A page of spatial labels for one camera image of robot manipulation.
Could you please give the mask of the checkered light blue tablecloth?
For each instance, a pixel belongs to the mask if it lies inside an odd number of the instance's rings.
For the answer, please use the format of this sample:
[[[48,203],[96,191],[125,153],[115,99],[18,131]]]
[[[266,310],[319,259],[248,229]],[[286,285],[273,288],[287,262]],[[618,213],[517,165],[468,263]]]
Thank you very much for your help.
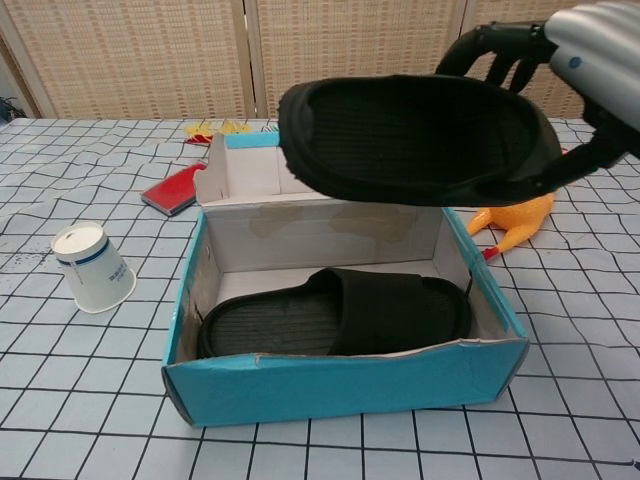
[[[562,189],[490,268],[531,347],[495,402],[213,429],[160,365],[197,210],[144,205],[204,158],[184,120],[0,123],[0,478],[640,480],[640,160]],[[89,314],[51,240],[103,227],[133,293]]]

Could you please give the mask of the black rubber slipper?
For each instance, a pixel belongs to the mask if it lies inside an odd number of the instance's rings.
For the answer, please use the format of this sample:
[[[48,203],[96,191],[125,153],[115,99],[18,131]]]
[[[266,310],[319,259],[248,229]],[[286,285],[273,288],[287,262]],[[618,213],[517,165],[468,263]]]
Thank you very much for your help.
[[[446,279],[325,268],[302,285],[217,305],[197,353],[384,355],[464,338],[471,321],[466,293]]]
[[[281,97],[279,144],[296,179],[329,197],[485,207],[536,196],[561,158],[539,108],[501,87],[442,75],[333,78]]]

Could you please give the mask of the blue cardboard shoebox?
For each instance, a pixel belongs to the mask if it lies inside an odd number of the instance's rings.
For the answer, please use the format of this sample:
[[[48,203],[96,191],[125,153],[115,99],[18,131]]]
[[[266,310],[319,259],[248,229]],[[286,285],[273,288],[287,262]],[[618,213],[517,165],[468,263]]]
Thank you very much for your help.
[[[488,403],[529,350],[527,334],[449,208],[344,202],[288,172],[276,134],[218,134],[194,177],[201,214],[161,373],[185,421],[226,426]],[[207,313],[242,295],[302,284],[324,267],[446,279],[471,329],[441,345],[359,357],[270,349],[201,359]]]

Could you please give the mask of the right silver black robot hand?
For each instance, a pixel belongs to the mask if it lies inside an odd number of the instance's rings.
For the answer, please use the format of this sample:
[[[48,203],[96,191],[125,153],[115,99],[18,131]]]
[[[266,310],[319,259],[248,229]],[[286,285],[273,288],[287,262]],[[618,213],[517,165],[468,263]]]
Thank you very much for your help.
[[[450,187],[443,205],[519,203],[610,168],[627,154],[640,158],[640,4],[581,4],[559,10],[542,23],[480,25],[449,47],[436,71],[463,76],[488,53],[496,57],[486,82],[500,85],[514,67],[509,86],[514,93],[527,85],[539,65],[548,65],[583,99],[582,118],[593,134],[565,155],[544,154],[531,172]]]

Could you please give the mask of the red ink pad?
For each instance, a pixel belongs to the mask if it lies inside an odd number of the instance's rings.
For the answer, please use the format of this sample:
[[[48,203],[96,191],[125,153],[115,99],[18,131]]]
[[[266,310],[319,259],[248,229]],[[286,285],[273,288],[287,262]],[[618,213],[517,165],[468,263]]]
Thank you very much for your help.
[[[186,167],[147,189],[141,199],[167,217],[175,216],[196,201],[195,173],[204,170],[204,163]]]

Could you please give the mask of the yellow rubber chicken toy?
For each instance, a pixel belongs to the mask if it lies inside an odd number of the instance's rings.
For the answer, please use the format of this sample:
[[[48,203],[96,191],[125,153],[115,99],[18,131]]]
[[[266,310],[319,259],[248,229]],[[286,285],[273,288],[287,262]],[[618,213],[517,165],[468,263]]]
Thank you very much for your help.
[[[484,259],[489,260],[534,236],[551,213],[554,199],[549,193],[516,205],[480,208],[469,221],[467,232],[473,236],[491,224],[504,231],[497,245],[483,251]]]

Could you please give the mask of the beige bamboo folding screen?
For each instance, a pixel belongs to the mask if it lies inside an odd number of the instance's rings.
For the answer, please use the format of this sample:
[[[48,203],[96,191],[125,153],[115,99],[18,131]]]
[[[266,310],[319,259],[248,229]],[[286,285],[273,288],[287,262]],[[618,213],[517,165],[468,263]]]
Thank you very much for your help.
[[[596,0],[0,0],[36,117],[268,118],[316,79],[432,73],[474,26]]]

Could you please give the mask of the colourful feather shuttlecock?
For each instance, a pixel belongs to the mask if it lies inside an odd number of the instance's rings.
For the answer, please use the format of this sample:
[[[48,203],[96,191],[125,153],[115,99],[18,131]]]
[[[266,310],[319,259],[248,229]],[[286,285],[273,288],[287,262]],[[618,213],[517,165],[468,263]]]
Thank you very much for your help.
[[[184,142],[191,145],[210,145],[217,134],[224,137],[229,149],[277,147],[280,142],[279,128],[272,121],[251,123],[226,119],[215,123],[202,120],[187,125],[184,131]]]

